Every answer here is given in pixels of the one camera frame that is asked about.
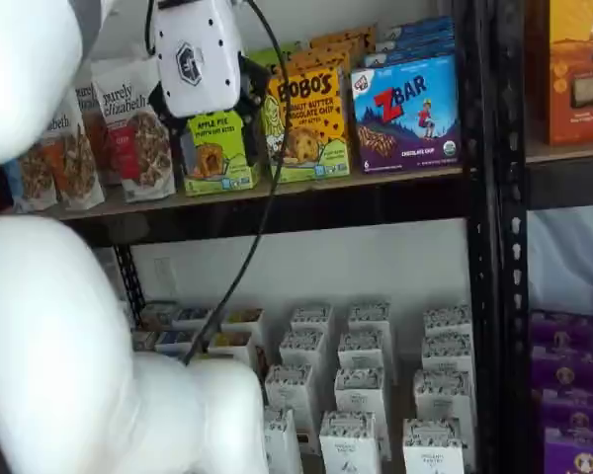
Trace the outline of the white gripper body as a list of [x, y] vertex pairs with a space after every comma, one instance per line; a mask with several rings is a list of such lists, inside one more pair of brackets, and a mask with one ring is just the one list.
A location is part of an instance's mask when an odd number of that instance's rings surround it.
[[174, 117], [234, 108], [242, 40], [231, 1], [159, 1], [154, 34], [164, 100]]

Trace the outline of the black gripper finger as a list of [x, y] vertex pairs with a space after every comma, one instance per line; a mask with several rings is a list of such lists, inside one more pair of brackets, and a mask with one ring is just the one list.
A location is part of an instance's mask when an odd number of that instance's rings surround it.
[[148, 102], [153, 108], [160, 122], [166, 127], [172, 153], [173, 167], [176, 174], [185, 172], [184, 154], [181, 147], [181, 137], [185, 129], [182, 118], [175, 118], [169, 111], [164, 100], [162, 84], [157, 83], [148, 97]]
[[246, 162], [253, 167], [259, 159], [261, 125], [260, 115], [270, 81], [270, 71], [253, 61], [238, 54], [240, 71], [240, 96], [236, 104], [236, 112], [242, 120], [242, 140]]

